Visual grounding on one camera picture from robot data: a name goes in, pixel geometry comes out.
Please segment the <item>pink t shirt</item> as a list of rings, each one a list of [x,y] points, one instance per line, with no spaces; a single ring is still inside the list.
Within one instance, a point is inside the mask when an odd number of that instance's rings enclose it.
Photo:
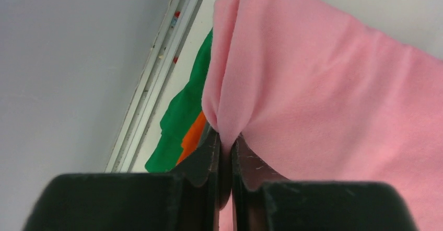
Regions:
[[[442,61],[321,0],[217,0],[203,112],[293,180],[374,180],[442,230]]]

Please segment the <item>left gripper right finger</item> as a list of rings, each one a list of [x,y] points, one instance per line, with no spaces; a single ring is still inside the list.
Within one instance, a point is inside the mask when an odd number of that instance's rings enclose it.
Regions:
[[[242,137],[231,162],[234,230],[417,230],[386,183],[289,180]]]

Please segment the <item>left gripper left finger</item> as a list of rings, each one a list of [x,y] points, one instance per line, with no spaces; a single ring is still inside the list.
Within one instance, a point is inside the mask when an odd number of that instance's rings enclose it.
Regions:
[[[59,175],[24,230],[218,230],[219,151],[209,130],[169,172]]]

